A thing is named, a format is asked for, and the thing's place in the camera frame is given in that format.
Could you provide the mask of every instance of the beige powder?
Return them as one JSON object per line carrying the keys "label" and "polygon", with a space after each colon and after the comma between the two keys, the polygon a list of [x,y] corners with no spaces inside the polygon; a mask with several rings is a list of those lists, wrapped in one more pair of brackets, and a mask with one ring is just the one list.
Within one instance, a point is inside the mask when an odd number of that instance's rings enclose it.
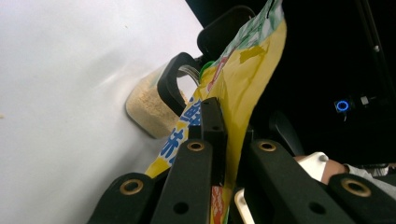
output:
{"label": "beige powder", "polygon": [[178,120],[178,116],[163,102],[157,91],[162,70],[160,68],[144,77],[126,102],[128,115],[155,138],[169,135]]}

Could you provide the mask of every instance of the snack bag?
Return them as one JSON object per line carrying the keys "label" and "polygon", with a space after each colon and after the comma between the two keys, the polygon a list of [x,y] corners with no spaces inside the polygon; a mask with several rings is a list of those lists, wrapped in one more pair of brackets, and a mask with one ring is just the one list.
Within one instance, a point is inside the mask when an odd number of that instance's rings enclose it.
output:
{"label": "snack bag", "polygon": [[211,223],[227,221],[248,122],[281,58],[286,30],[282,0],[268,1],[256,17],[240,28],[221,56],[204,70],[200,85],[176,127],[146,171],[146,175],[155,177],[172,165],[178,147],[188,139],[189,125],[201,123],[201,102],[216,97],[228,142],[224,186],[212,187]]}

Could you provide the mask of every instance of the clear plastic container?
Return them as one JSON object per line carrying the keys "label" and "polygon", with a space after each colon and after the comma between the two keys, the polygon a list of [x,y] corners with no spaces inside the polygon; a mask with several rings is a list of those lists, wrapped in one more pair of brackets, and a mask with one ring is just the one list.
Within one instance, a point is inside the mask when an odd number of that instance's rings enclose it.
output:
{"label": "clear plastic container", "polygon": [[142,78],[126,101],[129,117],[154,138],[168,136],[189,101],[185,92],[198,85],[199,70],[198,62],[182,52]]}

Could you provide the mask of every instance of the black plastic part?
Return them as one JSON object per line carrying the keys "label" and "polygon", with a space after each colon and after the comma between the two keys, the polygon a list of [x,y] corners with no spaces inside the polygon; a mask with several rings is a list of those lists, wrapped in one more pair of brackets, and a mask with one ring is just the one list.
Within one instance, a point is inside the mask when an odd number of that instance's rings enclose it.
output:
{"label": "black plastic part", "polygon": [[198,62],[196,62],[190,54],[181,52],[165,67],[157,84],[158,94],[161,99],[178,116],[181,116],[184,108],[186,107],[186,103],[180,94],[179,87],[177,86],[178,69],[182,65],[189,65],[195,68],[198,72],[201,70]]}
{"label": "black plastic part", "polygon": [[252,142],[247,159],[275,208],[272,223],[355,223],[278,142]]}
{"label": "black plastic part", "polygon": [[[120,187],[128,180],[142,181],[143,188],[132,195],[122,194]],[[149,223],[156,203],[155,181],[147,175],[122,175],[109,186],[96,205],[88,224]]]}
{"label": "black plastic part", "polygon": [[395,200],[360,176],[334,175],[329,191],[357,223],[396,223]]}
{"label": "black plastic part", "polygon": [[208,142],[189,139],[181,144],[150,223],[209,223],[211,170]]}
{"label": "black plastic part", "polygon": [[227,132],[217,98],[201,102],[201,136],[213,147],[212,185],[223,186],[226,169]]}
{"label": "black plastic part", "polygon": [[252,9],[236,6],[212,21],[198,34],[197,44],[207,61],[217,60],[239,29],[255,16]]}

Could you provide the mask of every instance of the food pouch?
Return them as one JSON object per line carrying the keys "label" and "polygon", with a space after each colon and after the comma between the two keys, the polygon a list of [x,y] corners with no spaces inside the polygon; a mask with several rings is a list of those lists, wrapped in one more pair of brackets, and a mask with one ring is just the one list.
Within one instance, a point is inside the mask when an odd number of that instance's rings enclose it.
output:
{"label": "food pouch", "polygon": [[239,29],[221,56],[203,71],[177,125],[146,171],[146,175],[155,177],[172,166],[178,147],[188,139],[189,125],[201,123],[201,102],[216,97],[228,140],[224,186],[212,187],[211,223],[227,222],[249,119],[281,58],[286,31],[282,0],[267,1],[262,11]]}

